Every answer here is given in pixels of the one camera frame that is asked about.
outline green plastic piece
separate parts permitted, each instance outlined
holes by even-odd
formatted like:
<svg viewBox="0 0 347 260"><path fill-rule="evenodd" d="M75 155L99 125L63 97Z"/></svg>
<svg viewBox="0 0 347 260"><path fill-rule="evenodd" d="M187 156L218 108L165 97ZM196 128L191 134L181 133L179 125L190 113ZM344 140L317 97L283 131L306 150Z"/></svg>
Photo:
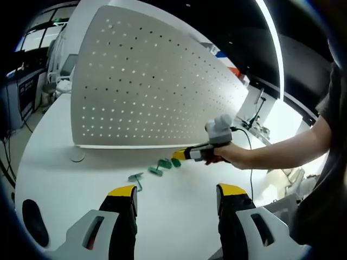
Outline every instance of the green plastic piece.
<svg viewBox="0 0 347 260"><path fill-rule="evenodd" d="M170 162L169 159L160 159L158 161L158 167L162 167L165 169L171 169L172 168L172 163Z"/></svg>
<svg viewBox="0 0 347 260"><path fill-rule="evenodd" d="M172 158L171 162L172 162L172 164L174 165L175 168L180 168L181 162L178 159Z"/></svg>
<svg viewBox="0 0 347 260"><path fill-rule="evenodd" d="M137 174L134 174L134 175L130 175L128 177L128 180L129 181L137 181L138 185L139 185L139 188L137 189L138 192L140 192L141 190L143 190L142 188L142 185L139 181L139 178L141 178L141 175L143 174L143 172L140 172L140 173L137 173Z"/></svg>
<svg viewBox="0 0 347 260"><path fill-rule="evenodd" d="M148 170L149 170L151 173L154 173L154 174L156 174L156 175L158 175L158 176L163 176L163 171L158 170L158 167L157 167L157 168L154 168L154 167L150 166L150 167L148 168Z"/></svg>

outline light strip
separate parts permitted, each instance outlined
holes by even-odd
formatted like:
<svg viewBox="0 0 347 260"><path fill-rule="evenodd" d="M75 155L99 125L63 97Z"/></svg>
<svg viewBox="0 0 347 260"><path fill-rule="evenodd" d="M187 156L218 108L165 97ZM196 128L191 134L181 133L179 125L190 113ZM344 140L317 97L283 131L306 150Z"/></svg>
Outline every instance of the light strip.
<svg viewBox="0 0 347 260"><path fill-rule="evenodd" d="M275 51L276 51L277 62L278 62L278 71L280 74L280 100L283 101L284 99L284 66L283 66L283 57L282 57L280 40L278 38L275 24L272 20L269 10L266 7L264 0L255 0L255 1L258 4L262 14L264 15L267 26L269 27L269 30L272 36L273 44L275 45Z"/></svg>

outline desk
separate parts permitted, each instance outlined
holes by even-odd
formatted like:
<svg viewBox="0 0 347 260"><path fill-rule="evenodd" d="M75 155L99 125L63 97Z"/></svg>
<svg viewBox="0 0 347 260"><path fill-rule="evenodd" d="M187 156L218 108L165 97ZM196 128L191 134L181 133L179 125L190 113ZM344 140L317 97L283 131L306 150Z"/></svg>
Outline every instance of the desk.
<svg viewBox="0 0 347 260"><path fill-rule="evenodd" d="M250 135L254 148L264 146ZM237 145L248 148L239 131ZM185 161L180 169L164 170L162 177L146 171L175 149L86 149L85 159L74 163L70 124L70 95L63 94L37 125L22 157L16 185L16 210L33 199L40 207L50 242L55 250L66 231L86 212L98 209L109 191L129 185L127 177L145 172L138 193L136 259L208 259L221 246L218 233L216 184L222 182L250 193L249 173L230 164L205 166ZM266 171L255 170L255 196L260 193Z"/></svg>

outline pegboard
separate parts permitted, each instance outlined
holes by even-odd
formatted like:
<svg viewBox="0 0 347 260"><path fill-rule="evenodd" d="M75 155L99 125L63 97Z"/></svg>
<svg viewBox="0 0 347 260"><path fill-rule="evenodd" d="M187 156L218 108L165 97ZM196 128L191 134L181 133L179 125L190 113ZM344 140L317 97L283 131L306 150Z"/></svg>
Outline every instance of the pegboard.
<svg viewBox="0 0 347 260"><path fill-rule="evenodd" d="M113 6L95 14L72 88L77 145L204 142L207 120L236 116L248 91L213 54L150 16Z"/></svg>

